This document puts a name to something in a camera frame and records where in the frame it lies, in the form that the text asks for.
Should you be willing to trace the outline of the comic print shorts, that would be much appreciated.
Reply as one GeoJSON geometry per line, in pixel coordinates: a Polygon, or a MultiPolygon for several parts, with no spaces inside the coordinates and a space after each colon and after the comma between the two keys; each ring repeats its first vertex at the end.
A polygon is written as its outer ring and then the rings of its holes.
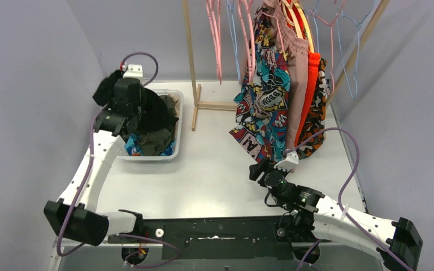
{"type": "Polygon", "coordinates": [[[290,74],[288,54],[282,46],[277,21],[268,6],[257,9],[253,22],[255,68],[245,70],[230,135],[257,162],[284,158],[288,123],[290,74]]]}

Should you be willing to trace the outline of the thick pink plastic hanger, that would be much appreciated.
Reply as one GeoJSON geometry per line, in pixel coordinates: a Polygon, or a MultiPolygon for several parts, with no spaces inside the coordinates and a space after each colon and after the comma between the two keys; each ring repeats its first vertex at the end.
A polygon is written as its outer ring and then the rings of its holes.
{"type": "Polygon", "coordinates": [[[251,5],[253,1],[238,0],[237,1],[237,11],[238,17],[242,27],[242,34],[246,44],[246,54],[247,54],[247,68],[248,68],[248,81],[253,82],[256,59],[255,59],[255,43],[254,43],[254,29],[253,21],[251,16],[251,5]]]}

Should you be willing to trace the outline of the olive green shorts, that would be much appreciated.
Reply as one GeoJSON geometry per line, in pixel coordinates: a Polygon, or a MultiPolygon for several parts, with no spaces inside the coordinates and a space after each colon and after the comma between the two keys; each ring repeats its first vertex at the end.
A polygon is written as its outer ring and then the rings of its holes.
{"type": "Polygon", "coordinates": [[[173,95],[158,95],[150,92],[141,125],[134,134],[138,136],[152,134],[175,139],[175,129],[179,121],[177,104],[178,100],[173,95]]]}

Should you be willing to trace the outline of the thin blue wire hanger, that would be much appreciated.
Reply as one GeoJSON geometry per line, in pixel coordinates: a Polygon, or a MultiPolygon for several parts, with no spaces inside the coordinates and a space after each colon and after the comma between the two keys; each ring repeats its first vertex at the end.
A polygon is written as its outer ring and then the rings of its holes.
{"type": "Polygon", "coordinates": [[[233,52],[234,52],[234,56],[235,56],[237,79],[240,81],[241,80],[241,72],[240,72],[240,62],[239,62],[239,55],[238,55],[238,40],[237,40],[237,33],[236,33],[236,23],[235,23],[235,17],[234,17],[235,1],[226,0],[225,1],[225,8],[227,11],[229,32],[231,35],[233,52]]]}

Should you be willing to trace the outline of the turquoise shark print shorts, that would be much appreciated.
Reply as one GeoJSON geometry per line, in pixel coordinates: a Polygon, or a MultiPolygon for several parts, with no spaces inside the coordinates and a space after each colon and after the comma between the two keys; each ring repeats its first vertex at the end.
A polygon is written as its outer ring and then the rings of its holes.
{"type": "Polygon", "coordinates": [[[170,156],[174,153],[176,141],[162,135],[131,135],[125,144],[129,156],[170,156]]]}

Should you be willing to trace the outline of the thin pink wire hanger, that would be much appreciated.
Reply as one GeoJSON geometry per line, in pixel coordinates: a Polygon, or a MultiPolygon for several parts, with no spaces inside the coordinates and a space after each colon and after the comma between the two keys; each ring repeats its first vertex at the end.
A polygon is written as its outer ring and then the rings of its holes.
{"type": "Polygon", "coordinates": [[[215,49],[216,49],[216,68],[220,84],[222,83],[222,42],[221,42],[221,0],[210,1],[211,4],[211,16],[215,34],[215,49]]]}

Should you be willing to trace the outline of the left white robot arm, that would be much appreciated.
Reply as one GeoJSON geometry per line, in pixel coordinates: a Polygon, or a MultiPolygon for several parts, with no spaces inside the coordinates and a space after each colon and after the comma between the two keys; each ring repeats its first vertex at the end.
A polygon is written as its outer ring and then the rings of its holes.
{"type": "Polygon", "coordinates": [[[146,102],[137,78],[120,78],[97,115],[89,147],[74,177],[58,200],[48,201],[44,215],[58,240],[100,245],[109,235],[123,233],[131,241],[144,235],[144,224],[130,211],[97,213],[98,199],[114,160],[124,152],[124,138],[136,129],[146,102]]]}

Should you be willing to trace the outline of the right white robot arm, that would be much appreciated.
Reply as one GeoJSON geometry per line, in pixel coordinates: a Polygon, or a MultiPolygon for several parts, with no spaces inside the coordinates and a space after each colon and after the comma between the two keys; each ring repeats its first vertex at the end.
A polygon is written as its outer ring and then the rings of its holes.
{"type": "Polygon", "coordinates": [[[291,215],[286,231],[309,241],[313,237],[360,250],[389,270],[417,270],[423,240],[414,223],[390,220],[343,205],[310,187],[288,182],[292,166],[264,159],[249,167],[249,178],[267,189],[266,198],[291,215]]]}

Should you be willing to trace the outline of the black orange patterned shorts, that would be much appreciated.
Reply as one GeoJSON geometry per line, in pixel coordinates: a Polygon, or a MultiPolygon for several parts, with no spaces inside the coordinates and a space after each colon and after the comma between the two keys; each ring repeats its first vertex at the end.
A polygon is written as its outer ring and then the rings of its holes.
{"type": "MultiPolygon", "coordinates": [[[[302,132],[298,143],[307,140],[313,134],[325,129],[326,119],[326,65],[327,61],[320,58],[318,64],[318,76],[316,79],[315,91],[310,108],[303,124],[302,132]]],[[[309,158],[318,148],[322,146],[325,140],[325,134],[322,133],[312,140],[308,141],[305,145],[297,150],[299,159],[309,158]]]]}

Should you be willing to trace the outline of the orange red shorts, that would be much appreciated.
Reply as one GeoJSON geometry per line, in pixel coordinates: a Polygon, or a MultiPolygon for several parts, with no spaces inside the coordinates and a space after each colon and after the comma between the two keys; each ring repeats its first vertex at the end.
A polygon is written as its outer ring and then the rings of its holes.
{"type": "Polygon", "coordinates": [[[298,137],[295,140],[296,147],[299,144],[298,141],[302,132],[303,124],[306,120],[306,116],[310,108],[310,103],[312,102],[314,96],[316,79],[318,76],[318,64],[320,60],[320,55],[315,52],[313,37],[311,34],[309,23],[305,18],[301,5],[297,1],[282,1],[281,8],[287,20],[288,27],[295,30],[299,38],[303,38],[309,42],[307,89],[305,94],[305,101],[302,107],[303,118],[300,121],[300,127],[298,128],[298,137]]]}

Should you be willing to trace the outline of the dusty pink shorts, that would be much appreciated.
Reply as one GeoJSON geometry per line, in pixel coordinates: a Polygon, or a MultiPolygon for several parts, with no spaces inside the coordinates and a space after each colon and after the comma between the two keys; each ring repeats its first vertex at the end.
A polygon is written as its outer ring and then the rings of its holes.
{"type": "Polygon", "coordinates": [[[309,42],[299,38],[296,31],[288,27],[280,1],[264,1],[266,13],[271,15],[271,36],[277,38],[278,51],[287,53],[287,67],[290,76],[288,98],[287,132],[285,147],[294,148],[302,117],[302,107],[308,80],[309,42]]]}

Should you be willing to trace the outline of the white perforated plastic basket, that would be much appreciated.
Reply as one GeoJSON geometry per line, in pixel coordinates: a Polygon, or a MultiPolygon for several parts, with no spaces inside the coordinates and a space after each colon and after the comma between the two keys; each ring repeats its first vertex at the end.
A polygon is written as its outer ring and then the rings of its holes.
{"type": "Polygon", "coordinates": [[[178,90],[160,89],[154,91],[164,101],[174,117],[175,123],[154,132],[131,134],[124,145],[125,154],[117,156],[126,161],[169,161],[179,151],[181,119],[184,110],[184,96],[178,90]]]}

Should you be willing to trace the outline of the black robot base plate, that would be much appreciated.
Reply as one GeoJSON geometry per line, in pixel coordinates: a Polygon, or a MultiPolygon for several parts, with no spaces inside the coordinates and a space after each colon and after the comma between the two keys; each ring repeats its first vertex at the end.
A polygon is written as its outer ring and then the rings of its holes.
{"type": "Polygon", "coordinates": [[[291,229],[289,216],[189,218],[144,220],[139,232],[142,237],[157,239],[163,230],[165,246],[162,259],[255,259],[273,257],[291,260],[305,250],[300,245],[315,242],[315,237],[303,230],[291,229]]]}

